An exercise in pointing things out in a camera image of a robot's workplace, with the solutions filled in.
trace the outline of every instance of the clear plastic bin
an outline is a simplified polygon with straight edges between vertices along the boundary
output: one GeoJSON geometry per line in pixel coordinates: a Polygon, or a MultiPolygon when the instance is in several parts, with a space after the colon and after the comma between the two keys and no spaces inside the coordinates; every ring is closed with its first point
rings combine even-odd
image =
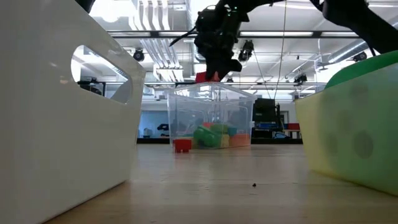
{"type": "Polygon", "coordinates": [[[192,149],[249,146],[256,96],[222,83],[176,88],[167,98],[170,143],[190,139],[192,149]]]}

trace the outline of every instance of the ceiling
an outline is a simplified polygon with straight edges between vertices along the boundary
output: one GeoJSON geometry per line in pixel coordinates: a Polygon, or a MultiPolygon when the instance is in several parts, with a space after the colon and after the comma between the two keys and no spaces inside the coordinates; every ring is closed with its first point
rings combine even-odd
{"type": "MultiPolygon", "coordinates": [[[[112,10],[96,10],[91,13],[91,16],[101,25],[105,30],[132,30],[129,25],[129,19],[134,16],[134,11],[129,10],[127,5],[131,4],[130,0],[97,0],[95,4],[100,1],[111,1],[112,10]],[[107,22],[107,16],[112,15],[116,19],[114,22],[107,22]]],[[[149,6],[149,21],[152,19],[151,0],[147,0],[149,6]]],[[[196,15],[196,12],[202,10],[205,6],[214,4],[215,0],[187,0],[191,8],[191,13],[196,15]]],[[[172,30],[188,30],[190,28],[190,18],[187,13],[185,0],[169,0],[169,25],[172,30]]],[[[389,21],[398,16],[398,0],[383,0],[383,1],[368,1],[371,9],[383,19],[389,21]]],[[[139,0],[140,9],[142,9],[142,0],[139,0]]],[[[322,14],[317,11],[307,0],[289,0],[285,8],[285,2],[275,3],[273,7],[261,6],[249,13],[250,22],[243,23],[241,30],[283,30],[285,21],[285,30],[347,30],[344,27],[336,26],[329,21],[326,21],[322,14]]],[[[135,48],[144,48],[139,39],[116,39],[123,47],[132,50],[135,48]]],[[[244,43],[244,39],[239,40],[235,45],[238,52],[244,43]]],[[[322,73],[317,73],[312,66],[313,61],[308,61],[312,56],[319,53],[328,55],[342,47],[352,43],[353,39],[253,39],[255,56],[251,57],[249,62],[244,66],[242,72],[233,73],[232,77],[236,82],[277,82],[278,80],[285,82],[284,77],[291,74],[295,68],[307,63],[306,74],[309,82],[322,80],[327,82],[334,72],[338,71],[345,65],[339,65],[338,69],[329,69],[322,73]]],[[[178,56],[178,61],[183,67],[183,77],[185,80],[192,79],[192,74],[195,72],[202,72],[205,66],[193,66],[195,63],[192,57],[192,41],[181,40],[175,44],[175,51],[178,56]]],[[[150,55],[146,55],[146,59],[141,62],[141,65],[148,71],[152,72],[154,69],[154,62],[150,55]]]]}

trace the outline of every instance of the cable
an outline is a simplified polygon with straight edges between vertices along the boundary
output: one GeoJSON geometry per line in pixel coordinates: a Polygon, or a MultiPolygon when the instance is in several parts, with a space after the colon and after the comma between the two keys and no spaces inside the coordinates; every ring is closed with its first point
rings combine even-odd
{"type": "Polygon", "coordinates": [[[287,1],[285,1],[284,36],[282,38],[282,50],[280,51],[279,77],[278,77],[278,82],[276,83],[274,100],[276,99],[276,93],[278,92],[280,74],[282,73],[282,61],[283,61],[284,46],[285,46],[285,31],[286,31],[286,17],[287,17],[286,12],[287,12],[287,1]]]}
{"type": "Polygon", "coordinates": [[[259,63],[259,60],[257,59],[257,54],[256,54],[256,51],[255,51],[254,49],[253,49],[253,53],[254,53],[254,57],[256,58],[257,66],[259,67],[259,70],[260,70],[260,75],[261,75],[262,81],[264,82],[264,85],[266,86],[266,90],[267,90],[268,96],[269,96],[270,99],[272,99],[272,98],[271,98],[271,95],[269,94],[269,91],[268,91],[266,79],[265,79],[264,76],[262,75],[260,63],[259,63]]]}

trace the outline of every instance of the ceiling duct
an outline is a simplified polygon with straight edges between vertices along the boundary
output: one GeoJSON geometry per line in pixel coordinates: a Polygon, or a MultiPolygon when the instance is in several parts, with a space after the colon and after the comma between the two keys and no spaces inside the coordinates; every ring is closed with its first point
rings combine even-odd
{"type": "MultiPolygon", "coordinates": [[[[395,28],[398,29],[398,16],[389,21],[395,28]]],[[[363,40],[357,40],[342,49],[331,54],[328,58],[329,63],[339,63],[368,49],[368,44],[363,40]]]]}

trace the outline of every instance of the wooden table surface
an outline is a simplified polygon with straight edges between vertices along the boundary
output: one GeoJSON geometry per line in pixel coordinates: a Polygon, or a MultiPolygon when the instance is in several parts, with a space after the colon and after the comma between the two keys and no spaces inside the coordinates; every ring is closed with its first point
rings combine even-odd
{"type": "Polygon", "coordinates": [[[47,222],[65,223],[396,224],[398,198],[310,172],[302,146],[138,145],[131,180],[47,222]]]}

